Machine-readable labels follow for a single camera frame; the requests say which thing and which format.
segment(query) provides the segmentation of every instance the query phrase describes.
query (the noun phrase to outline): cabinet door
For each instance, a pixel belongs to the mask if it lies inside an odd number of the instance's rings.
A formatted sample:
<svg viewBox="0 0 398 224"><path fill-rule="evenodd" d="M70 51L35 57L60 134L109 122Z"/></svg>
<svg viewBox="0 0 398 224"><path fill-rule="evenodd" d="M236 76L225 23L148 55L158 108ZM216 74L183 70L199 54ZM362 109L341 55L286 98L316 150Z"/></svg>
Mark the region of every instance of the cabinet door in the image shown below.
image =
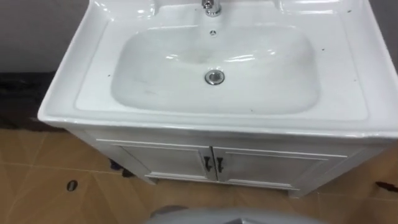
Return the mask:
<svg viewBox="0 0 398 224"><path fill-rule="evenodd" d="M146 169L148 177L217 180L211 149L200 146L121 146Z"/></svg>
<svg viewBox="0 0 398 224"><path fill-rule="evenodd" d="M213 152L220 182L279 189L299 189L346 157L220 147Z"/></svg>

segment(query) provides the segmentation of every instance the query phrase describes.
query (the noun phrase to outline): black spot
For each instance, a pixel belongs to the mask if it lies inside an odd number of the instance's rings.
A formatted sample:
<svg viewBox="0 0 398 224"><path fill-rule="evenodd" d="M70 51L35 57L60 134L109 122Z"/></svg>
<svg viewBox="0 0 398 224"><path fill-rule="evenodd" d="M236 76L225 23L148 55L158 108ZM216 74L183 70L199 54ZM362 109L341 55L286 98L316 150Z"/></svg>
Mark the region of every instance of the black spot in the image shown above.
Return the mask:
<svg viewBox="0 0 398 224"><path fill-rule="evenodd" d="M78 185L77 180L69 181L67 184L67 191L72 192L72 191L76 190L77 185Z"/></svg>

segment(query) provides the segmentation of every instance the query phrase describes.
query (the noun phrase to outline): tile floor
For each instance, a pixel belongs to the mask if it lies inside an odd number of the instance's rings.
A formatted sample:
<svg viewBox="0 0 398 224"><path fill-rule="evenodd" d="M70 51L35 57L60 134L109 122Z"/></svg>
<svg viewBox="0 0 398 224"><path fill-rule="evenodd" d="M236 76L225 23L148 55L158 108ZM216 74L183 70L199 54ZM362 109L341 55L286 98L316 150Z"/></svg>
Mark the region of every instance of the tile floor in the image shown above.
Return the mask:
<svg viewBox="0 0 398 224"><path fill-rule="evenodd" d="M77 180L73 192L66 190ZM300 199L284 191L122 178L107 158L68 133L0 129L0 223L140 223L164 205L253 207L327 223L398 224L398 147Z"/></svg>

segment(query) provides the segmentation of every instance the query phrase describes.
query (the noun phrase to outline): sink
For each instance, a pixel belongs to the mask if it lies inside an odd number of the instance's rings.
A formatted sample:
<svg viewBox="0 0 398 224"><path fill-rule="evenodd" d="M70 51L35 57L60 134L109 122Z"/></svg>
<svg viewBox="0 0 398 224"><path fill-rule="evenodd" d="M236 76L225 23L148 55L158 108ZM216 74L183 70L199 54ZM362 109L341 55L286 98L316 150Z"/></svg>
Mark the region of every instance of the sink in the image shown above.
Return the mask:
<svg viewBox="0 0 398 224"><path fill-rule="evenodd" d="M207 84L212 69L224 73L222 84ZM120 103L145 110L286 114L317 102L317 76L313 47L294 27L204 24L132 36L111 91Z"/></svg>
<svg viewBox="0 0 398 224"><path fill-rule="evenodd" d="M368 0L91 0L43 100L52 125L398 136ZM210 71L223 73L210 85Z"/></svg>

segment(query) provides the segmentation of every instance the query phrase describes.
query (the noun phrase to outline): toilet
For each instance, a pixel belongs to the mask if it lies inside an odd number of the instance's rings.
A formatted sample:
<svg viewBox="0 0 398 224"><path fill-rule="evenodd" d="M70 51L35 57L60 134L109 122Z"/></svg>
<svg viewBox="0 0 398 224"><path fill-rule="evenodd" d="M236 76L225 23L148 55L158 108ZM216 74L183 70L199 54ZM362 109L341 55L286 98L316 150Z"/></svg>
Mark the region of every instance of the toilet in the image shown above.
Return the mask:
<svg viewBox="0 0 398 224"><path fill-rule="evenodd" d="M318 220L251 208L171 208L156 213L145 224L322 224Z"/></svg>

